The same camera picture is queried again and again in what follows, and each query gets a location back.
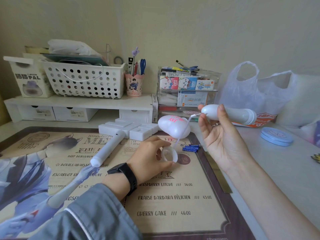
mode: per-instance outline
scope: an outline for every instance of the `white plastic basket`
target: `white plastic basket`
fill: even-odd
[[[112,66],[44,60],[41,63],[54,92],[58,95],[113,99],[119,99],[123,95],[126,63]]]

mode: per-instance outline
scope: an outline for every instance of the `blue battery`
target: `blue battery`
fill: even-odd
[[[189,148],[182,148],[182,151],[186,151],[186,152],[197,152],[197,149],[189,149]]]
[[[187,146],[187,145],[185,145],[183,148],[197,149],[197,150],[199,150],[199,147],[195,147],[195,146]]]

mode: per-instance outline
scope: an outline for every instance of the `black smartwatch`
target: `black smartwatch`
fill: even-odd
[[[137,178],[126,162],[118,164],[108,170],[108,174],[112,173],[123,173],[127,177],[130,183],[130,192],[127,194],[127,196],[131,195],[132,192],[134,192],[137,189]]]

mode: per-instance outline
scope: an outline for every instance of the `scissors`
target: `scissors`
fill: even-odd
[[[146,68],[146,59],[141,59],[140,60],[140,70],[141,70],[141,75],[144,74],[144,69]]]

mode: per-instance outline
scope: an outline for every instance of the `pink pen holder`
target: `pink pen holder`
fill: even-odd
[[[135,75],[125,74],[125,82],[127,84],[127,95],[129,97],[140,97],[142,95],[142,82],[143,75]]]

